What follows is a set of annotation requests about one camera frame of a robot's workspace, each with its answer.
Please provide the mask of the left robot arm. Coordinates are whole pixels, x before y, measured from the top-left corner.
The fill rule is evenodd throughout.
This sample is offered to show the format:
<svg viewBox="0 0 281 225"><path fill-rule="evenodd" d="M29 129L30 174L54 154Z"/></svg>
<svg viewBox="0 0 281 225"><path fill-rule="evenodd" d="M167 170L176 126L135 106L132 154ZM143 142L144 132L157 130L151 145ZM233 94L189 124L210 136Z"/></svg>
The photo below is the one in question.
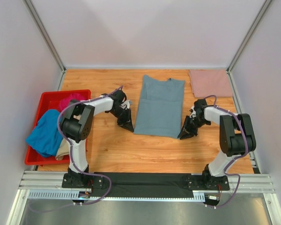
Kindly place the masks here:
<svg viewBox="0 0 281 225"><path fill-rule="evenodd" d="M93 118L99 113L111 113L117 118L119 127L134 131L130 101L121 87L94 99L71 100L57 119L58 131L68 143L70 157L70 164L62 181L63 188L91 187L95 175L89 174L86 139L91 132Z"/></svg>

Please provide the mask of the bright blue t shirt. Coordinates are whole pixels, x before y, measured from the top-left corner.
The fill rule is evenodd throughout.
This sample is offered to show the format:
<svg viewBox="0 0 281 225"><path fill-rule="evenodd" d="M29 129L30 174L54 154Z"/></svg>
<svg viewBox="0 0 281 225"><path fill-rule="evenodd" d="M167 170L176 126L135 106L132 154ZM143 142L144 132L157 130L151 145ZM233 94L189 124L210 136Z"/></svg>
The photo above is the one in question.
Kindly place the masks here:
<svg viewBox="0 0 281 225"><path fill-rule="evenodd" d="M55 157L63 140L57 128L59 111L47 110L38 120L26 143L42 157Z"/></svg>

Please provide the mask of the beige t shirt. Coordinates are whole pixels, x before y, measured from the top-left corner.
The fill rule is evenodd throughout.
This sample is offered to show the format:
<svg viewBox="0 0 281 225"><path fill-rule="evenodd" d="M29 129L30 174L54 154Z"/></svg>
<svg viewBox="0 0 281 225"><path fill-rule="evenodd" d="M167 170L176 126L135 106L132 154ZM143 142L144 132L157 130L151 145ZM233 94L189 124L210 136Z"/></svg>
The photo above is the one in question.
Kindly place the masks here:
<svg viewBox="0 0 281 225"><path fill-rule="evenodd" d="M70 144L69 142L61 135L58 128L55 132L55 143L56 143L56 153L55 159L61 161L65 156L69 155Z"/></svg>

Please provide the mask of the magenta t shirt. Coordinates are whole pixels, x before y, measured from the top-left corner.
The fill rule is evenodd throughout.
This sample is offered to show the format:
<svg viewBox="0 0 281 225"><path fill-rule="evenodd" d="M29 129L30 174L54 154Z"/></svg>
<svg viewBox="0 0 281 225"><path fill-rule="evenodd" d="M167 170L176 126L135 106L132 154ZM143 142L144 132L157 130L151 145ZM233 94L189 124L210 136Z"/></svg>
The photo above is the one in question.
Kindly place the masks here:
<svg viewBox="0 0 281 225"><path fill-rule="evenodd" d="M73 99L78 100L78 101L87 100L86 97L84 97L83 95L81 95L79 93L71 93L69 96L60 100L59 106L58 106L59 112L64 110L69 105L70 101Z"/></svg>

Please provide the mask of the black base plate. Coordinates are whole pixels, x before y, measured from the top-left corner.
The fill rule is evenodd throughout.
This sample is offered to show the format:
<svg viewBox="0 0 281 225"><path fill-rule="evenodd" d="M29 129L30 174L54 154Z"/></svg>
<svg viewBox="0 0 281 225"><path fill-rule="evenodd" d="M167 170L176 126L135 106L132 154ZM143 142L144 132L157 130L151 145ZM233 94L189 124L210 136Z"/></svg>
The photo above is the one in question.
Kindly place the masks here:
<svg viewBox="0 0 281 225"><path fill-rule="evenodd" d="M78 188L84 192L99 192L104 195L110 192L132 194L171 195L186 193L187 191L230 190L227 176L212 177L210 175L192 175L188 173L132 173L105 172L95 176L90 188Z"/></svg>

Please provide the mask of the right aluminium frame post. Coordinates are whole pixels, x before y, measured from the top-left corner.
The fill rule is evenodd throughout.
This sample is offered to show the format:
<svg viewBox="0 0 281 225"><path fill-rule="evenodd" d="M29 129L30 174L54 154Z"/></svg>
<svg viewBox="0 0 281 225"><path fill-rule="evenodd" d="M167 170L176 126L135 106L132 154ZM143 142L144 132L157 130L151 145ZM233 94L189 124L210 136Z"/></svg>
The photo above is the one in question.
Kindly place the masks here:
<svg viewBox="0 0 281 225"><path fill-rule="evenodd" d="M236 66L238 60L240 59L242 53L244 52L245 48L247 47L248 43L252 39L253 35L255 34L256 30L258 29L261 21L263 20L264 16L266 15L268 9L272 5L273 0L265 0L258 11L257 15L255 16L250 28L248 29L245 37L243 38L239 48L237 49L231 63L227 67L227 73L232 72L233 68Z"/></svg>

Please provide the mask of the red plastic bin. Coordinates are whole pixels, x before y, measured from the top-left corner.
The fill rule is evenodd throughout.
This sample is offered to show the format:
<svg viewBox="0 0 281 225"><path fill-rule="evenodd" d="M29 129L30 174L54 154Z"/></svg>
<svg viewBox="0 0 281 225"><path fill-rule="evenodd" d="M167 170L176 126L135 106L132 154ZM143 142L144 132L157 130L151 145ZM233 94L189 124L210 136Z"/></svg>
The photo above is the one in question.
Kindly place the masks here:
<svg viewBox="0 0 281 225"><path fill-rule="evenodd" d="M35 121L33 128L35 128L41 119L41 117L48 110L57 110L60 112L60 102L70 97L71 94L79 94L83 99L89 99L91 97L90 90L68 90L68 91L53 91L53 92L44 92L41 95L37 113L35 116ZM68 164L69 156L64 156L61 160L56 160L55 156L42 157L32 146L28 146L27 153L24 160L26 165L54 165L54 164Z"/></svg>

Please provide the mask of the grey blue t shirt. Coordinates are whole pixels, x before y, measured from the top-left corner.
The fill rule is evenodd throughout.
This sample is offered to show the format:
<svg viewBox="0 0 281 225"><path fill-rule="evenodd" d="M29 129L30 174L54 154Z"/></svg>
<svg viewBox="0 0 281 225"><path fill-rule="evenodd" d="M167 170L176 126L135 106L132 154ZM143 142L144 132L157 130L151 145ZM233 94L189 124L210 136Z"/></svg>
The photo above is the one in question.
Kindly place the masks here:
<svg viewBox="0 0 281 225"><path fill-rule="evenodd" d="M177 139L181 130L185 81L143 76L134 133Z"/></svg>

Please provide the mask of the aluminium frame post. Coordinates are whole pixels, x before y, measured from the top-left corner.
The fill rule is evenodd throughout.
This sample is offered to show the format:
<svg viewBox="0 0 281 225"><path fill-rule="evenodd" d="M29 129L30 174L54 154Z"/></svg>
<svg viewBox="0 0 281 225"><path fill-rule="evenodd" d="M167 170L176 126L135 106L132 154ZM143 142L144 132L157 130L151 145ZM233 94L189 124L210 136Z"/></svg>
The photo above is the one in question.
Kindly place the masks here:
<svg viewBox="0 0 281 225"><path fill-rule="evenodd" d="M261 21L263 20L264 16L266 15L268 9L272 5L273 0L265 0L258 11L257 15L255 16L250 28L248 29L245 37L243 38L239 48L237 49L231 63L227 67L227 73L232 72L233 68L236 66L238 60L240 59L242 53L244 52L245 48L247 47L248 43L252 39L253 35L255 34L256 30L258 29Z"/></svg>
<svg viewBox="0 0 281 225"><path fill-rule="evenodd" d="M38 28L43 40L45 41L46 45L49 48L49 51L51 52L53 58L55 59L56 63L58 64L59 68L61 69L62 72L64 72L66 70L66 67L64 65L64 63L61 60L61 57L59 56L43 22L42 19L39 15L39 13L37 12L36 7L33 4L33 1L31 0L23 0L27 10L29 11L36 27Z"/></svg>

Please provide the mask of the left aluminium frame post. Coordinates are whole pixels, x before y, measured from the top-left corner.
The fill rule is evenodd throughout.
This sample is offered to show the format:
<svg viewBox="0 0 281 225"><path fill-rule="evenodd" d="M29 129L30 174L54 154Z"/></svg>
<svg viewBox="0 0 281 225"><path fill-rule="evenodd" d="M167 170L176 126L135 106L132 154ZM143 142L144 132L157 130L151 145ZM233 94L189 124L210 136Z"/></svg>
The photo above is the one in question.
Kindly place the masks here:
<svg viewBox="0 0 281 225"><path fill-rule="evenodd" d="M33 4L33 1L31 0L23 0L27 10L29 11L36 27L38 28L43 40L45 41L46 45L49 48L49 51L51 52L53 58L55 59L56 63L58 64L59 68L61 69L62 72L64 72L66 70L66 67L64 65L64 63L61 60L61 57L59 56L43 22L42 19L39 15L39 13L37 12L36 7Z"/></svg>

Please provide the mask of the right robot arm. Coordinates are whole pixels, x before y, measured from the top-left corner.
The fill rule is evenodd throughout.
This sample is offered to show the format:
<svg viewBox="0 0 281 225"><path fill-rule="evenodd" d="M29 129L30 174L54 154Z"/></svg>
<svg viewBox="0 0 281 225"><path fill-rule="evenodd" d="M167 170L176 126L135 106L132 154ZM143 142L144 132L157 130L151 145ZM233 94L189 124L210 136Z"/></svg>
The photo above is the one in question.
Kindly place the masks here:
<svg viewBox="0 0 281 225"><path fill-rule="evenodd" d="M240 158L255 151L256 139L247 113L233 113L216 104L208 105L206 99L198 99L186 116L178 139L183 140L198 135L204 125L219 125L220 151L207 164L201 175L186 175L184 182L190 190L229 190L229 169Z"/></svg>

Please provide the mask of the folded pink t shirt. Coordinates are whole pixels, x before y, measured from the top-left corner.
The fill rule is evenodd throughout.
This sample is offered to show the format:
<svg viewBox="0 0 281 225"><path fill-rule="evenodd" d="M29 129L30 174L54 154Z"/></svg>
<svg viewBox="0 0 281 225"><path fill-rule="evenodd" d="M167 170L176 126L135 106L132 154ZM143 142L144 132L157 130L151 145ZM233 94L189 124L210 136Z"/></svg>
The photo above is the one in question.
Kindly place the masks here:
<svg viewBox="0 0 281 225"><path fill-rule="evenodd" d="M224 69L189 70L192 92L196 98L215 95L220 98L232 97L228 75Z"/></svg>

